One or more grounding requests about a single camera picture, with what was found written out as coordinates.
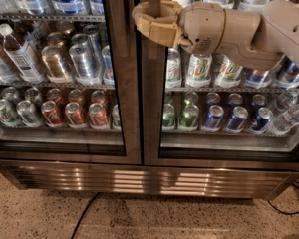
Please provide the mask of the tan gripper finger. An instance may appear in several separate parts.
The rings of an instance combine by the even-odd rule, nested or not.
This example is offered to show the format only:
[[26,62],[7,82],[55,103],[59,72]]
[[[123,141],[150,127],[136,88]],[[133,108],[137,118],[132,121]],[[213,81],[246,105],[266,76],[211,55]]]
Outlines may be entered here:
[[147,14],[136,14],[137,29],[150,40],[166,47],[175,47],[182,38],[183,30],[178,26],[177,16],[154,18]]
[[172,24],[178,21],[178,16],[180,15],[182,6],[175,1],[171,0],[161,0],[159,2],[158,16],[152,16],[150,14],[150,5],[148,2],[139,3],[132,12],[132,17],[135,23],[138,23],[141,19],[148,20],[150,22],[158,22],[164,24]]

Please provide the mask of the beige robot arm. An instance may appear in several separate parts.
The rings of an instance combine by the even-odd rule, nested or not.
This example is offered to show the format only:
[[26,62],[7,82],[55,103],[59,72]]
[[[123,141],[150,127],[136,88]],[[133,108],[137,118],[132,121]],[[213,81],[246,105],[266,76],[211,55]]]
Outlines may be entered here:
[[182,7],[162,0],[160,15],[143,2],[132,12],[137,29],[166,47],[180,46],[191,54],[226,55],[249,69],[269,71],[284,57],[299,68],[299,7],[272,0],[260,13],[225,9],[216,3],[194,2]]

